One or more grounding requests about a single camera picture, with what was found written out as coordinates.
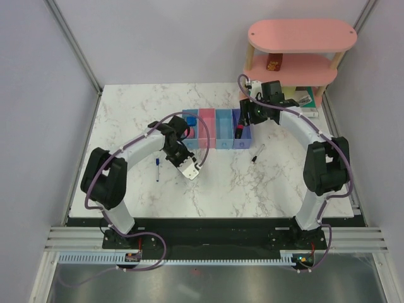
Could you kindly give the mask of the light blue drawer bin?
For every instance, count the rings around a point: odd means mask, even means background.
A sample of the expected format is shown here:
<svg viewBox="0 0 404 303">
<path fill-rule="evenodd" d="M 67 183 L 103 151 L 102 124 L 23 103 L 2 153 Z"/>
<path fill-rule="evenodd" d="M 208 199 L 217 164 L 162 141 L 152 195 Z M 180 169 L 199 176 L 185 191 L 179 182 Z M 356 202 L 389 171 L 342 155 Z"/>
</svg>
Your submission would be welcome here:
<svg viewBox="0 0 404 303">
<path fill-rule="evenodd" d="M 197 118 L 196 115 L 198 114 L 198 109 L 184 109 L 182 112 L 183 112 L 182 118 L 186 121 L 187 116 L 194 116 L 195 118 Z M 187 147 L 188 150 L 196 150 L 199 148 L 198 123 L 199 123 L 199 119 L 197 118 L 196 126 L 189 127 L 187 125 L 185 132 L 181 136 L 182 142 L 185 144 L 185 146 Z M 187 138 L 190 128 L 194 128 L 194 130 L 195 130 L 195 138 L 193 138 L 193 139 Z"/>
</svg>

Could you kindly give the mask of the blue white pen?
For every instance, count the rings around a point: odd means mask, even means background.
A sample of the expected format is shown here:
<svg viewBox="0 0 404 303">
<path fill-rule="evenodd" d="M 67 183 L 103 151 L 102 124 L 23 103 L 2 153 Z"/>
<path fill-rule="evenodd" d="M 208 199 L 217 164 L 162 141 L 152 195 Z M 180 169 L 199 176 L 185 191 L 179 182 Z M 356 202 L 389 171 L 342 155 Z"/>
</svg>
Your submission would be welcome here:
<svg viewBox="0 0 404 303">
<path fill-rule="evenodd" d="M 155 159 L 155 164 L 156 164 L 156 182 L 160 181 L 160 159 L 156 158 Z"/>
</svg>

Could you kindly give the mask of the purple drawer bin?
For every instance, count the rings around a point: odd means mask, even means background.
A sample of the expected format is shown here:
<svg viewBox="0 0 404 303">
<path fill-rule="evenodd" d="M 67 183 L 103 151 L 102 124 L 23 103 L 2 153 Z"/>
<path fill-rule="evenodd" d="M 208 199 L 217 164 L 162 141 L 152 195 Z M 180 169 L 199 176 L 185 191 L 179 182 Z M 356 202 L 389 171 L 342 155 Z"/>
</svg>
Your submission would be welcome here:
<svg viewBox="0 0 404 303">
<path fill-rule="evenodd" d="M 236 133 L 239 123 L 241 111 L 240 109 L 232 109 L 233 130 Z M 244 126 L 240 138 L 234 138 L 233 149 L 249 149 L 252 142 L 250 126 Z"/>
</svg>

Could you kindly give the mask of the blue white eraser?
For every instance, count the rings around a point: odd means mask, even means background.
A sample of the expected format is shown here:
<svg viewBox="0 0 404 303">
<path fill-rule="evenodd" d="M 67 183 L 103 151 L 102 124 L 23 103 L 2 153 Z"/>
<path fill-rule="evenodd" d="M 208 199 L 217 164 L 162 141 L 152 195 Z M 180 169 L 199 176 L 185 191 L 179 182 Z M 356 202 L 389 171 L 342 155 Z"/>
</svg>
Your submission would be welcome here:
<svg viewBox="0 0 404 303">
<path fill-rule="evenodd" d="M 195 127 L 197 124 L 197 118 L 195 118 L 194 116 L 187 116 L 186 122 L 189 127 Z"/>
</svg>

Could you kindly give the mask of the pink drawer bin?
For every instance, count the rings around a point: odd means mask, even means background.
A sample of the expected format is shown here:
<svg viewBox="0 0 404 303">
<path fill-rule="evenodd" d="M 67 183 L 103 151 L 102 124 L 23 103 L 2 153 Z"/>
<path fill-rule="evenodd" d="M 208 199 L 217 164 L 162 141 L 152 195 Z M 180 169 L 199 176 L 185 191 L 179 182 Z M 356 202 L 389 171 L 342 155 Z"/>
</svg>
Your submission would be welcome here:
<svg viewBox="0 0 404 303">
<path fill-rule="evenodd" d="M 216 148 L 216 116 L 215 109 L 199 109 L 198 115 L 202 118 L 204 124 L 198 124 L 198 143 L 200 148 Z"/>
</svg>

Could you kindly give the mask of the black pen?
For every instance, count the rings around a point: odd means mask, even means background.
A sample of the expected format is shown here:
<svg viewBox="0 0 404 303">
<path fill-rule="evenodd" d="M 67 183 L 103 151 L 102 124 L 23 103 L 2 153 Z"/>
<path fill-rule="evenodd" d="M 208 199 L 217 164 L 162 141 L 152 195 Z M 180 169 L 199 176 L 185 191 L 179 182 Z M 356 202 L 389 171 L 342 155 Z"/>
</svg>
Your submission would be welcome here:
<svg viewBox="0 0 404 303">
<path fill-rule="evenodd" d="M 259 149 L 256 151 L 256 153 L 254 154 L 254 156 L 251 159 L 251 163 L 256 163 L 256 160 L 258 158 L 258 156 L 260 155 L 260 153 L 264 150 L 265 148 L 265 144 L 262 144 Z"/>
</svg>

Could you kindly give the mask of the pink black highlighter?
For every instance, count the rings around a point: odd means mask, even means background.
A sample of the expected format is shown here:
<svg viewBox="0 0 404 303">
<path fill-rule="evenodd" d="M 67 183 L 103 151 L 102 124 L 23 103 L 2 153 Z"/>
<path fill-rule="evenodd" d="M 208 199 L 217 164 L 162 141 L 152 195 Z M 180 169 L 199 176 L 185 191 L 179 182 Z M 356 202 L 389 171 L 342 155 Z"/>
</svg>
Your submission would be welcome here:
<svg viewBox="0 0 404 303">
<path fill-rule="evenodd" d="M 241 139 L 243 129 L 244 129 L 243 125 L 241 125 L 241 124 L 237 125 L 237 127 L 235 129 L 235 139 Z"/>
</svg>

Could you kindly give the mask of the pink eraser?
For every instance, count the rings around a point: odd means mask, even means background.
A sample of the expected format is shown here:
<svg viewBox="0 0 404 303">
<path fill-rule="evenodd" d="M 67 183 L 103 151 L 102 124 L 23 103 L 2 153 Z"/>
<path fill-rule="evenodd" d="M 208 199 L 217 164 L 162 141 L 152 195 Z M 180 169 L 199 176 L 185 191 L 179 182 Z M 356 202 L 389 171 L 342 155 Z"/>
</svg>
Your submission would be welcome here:
<svg viewBox="0 0 404 303">
<path fill-rule="evenodd" d="M 190 129 L 189 129 L 187 138 L 188 138 L 188 139 L 193 139 L 193 138 L 195 138 L 195 130 L 194 130 L 194 128 L 190 128 Z"/>
</svg>

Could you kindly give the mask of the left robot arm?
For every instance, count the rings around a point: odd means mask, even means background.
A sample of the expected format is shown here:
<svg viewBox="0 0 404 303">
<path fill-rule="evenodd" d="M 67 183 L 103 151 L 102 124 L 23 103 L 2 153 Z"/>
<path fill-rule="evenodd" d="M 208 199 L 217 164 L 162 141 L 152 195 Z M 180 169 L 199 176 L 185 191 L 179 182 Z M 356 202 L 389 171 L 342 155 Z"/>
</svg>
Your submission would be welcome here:
<svg viewBox="0 0 404 303">
<path fill-rule="evenodd" d="M 182 142 L 187 134 L 187 122 L 174 116 L 168 123 L 151 123 L 145 132 L 119 147 L 115 152 L 102 148 L 94 149 L 86 165 L 80 189 L 86 194 L 85 207 L 95 202 L 95 209 L 103 212 L 106 220 L 118 231 L 117 242 L 125 248 L 138 243 L 138 232 L 133 229 L 134 218 L 124 202 L 127 176 L 138 162 L 157 151 L 163 151 L 166 159 L 181 174 L 193 180 L 199 174 L 194 153 Z"/>
</svg>

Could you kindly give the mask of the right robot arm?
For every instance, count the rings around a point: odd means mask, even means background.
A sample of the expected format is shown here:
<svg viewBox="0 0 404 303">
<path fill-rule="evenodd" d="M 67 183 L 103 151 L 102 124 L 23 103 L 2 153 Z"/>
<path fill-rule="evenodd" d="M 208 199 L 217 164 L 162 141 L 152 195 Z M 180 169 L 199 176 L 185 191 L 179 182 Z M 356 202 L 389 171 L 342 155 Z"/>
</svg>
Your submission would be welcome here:
<svg viewBox="0 0 404 303">
<path fill-rule="evenodd" d="M 246 97 L 240 101 L 235 138 L 241 138 L 246 126 L 271 120 L 289 131 L 306 149 L 303 179 L 307 191 L 285 241 L 299 249 L 320 241 L 322 218 L 329 200 L 343 197 L 342 187 L 352 184 L 347 139 L 324 134 L 304 115 L 298 102 L 285 98 L 279 81 L 247 78 L 237 83 Z"/>
</svg>

